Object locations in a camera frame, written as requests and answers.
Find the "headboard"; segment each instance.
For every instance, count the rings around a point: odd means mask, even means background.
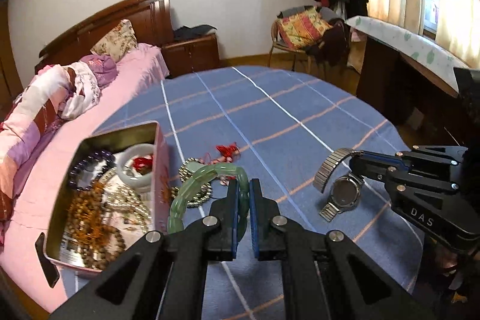
[[[170,0],[124,0],[71,27],[45,48],[35,73],[48,64],[68,65],[85,55],[121,19],[129,19],[139,43],[161,46],[173,41]]]

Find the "chair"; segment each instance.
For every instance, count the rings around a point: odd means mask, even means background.
[[[292,52],[293,53],[293,64],[292,64],[292,71],[295,71],[295,61],[297,60],[297,53],[300,53],[302,55],[307,55],[305,51],[302,49],[291,49],[288,48],[285,42],[280,38],[278,39],[278,25],[277,22],[274,21],[272,24],[272,30],[271,30],[271,35],[272,35],[272,48],[270,49],[270,53],[268,53],[268,67],[270,67],[270,60],[272,59],[272,52],[274,48],[280,49],[285,52]],[[313,56],[308,56],[307,55],[307,74],[310,74],[311,72],[311,61],[312,61]],[[326,79],[326,64],[323,62],[323,72],[325,75]]]

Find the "purple pillow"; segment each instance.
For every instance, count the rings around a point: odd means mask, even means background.
[[[86,63],[92,70],[100,90],[112,83],[118,75],[115,61],[108,55],[87,55],[80,61]]]

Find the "box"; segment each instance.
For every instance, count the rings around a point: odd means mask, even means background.
[[[43,247],[44,255],[51,263],[75,269],[83,277],[91,277],[100,272],[97,269],[84,267],[83,262],[81,260],[79,262],[80,258],[75,258],[74,256],[70,258],[68,256],[65,257],[65,248],[62,249],[67,212],[77,192],[77,190],[68,187],[68,173],[77,162],[81,161],[91,151],[104,148],[115,154],[140,143],[155,145],[152,185],[150,189],[151,223],[152,229],[167,233],[167,218],[170,212],[169,152],[158,122],[146,122],[132,127],[97,134],[84,139],[80,143],[58,190]]]

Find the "blue tablecloth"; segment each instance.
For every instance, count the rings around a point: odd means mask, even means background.
[[[423,234],[393,213],[383,185],[367,180],[356,209],[327,223],[319,214],[328,192],[320,194],[313,176],[337,148],[393,154],[407,149],[395,127],[369,105],[313,76],[264,67],[231,67],[189,74],[153,86],[132,99],[97,132],[140,122],[160,123],[170,147],[172,186],[179,185],[184,159],[234,141],[237,164],[259,178],[265,197],[304,228],[325,233],[339,229],[410,292],[422,257]],[[339,176],[346,172],[340,166]],[[213,182],[213,197],[226,187]],[[207,202],[189,209],[185,225],[208,214]],[[250,228],[237,259],[208,268],[204,319],[283,319],[279,262],[257,262]],[[78,287],[87,281],[77,280]],[[71,293],[75,292],[74,283]]]

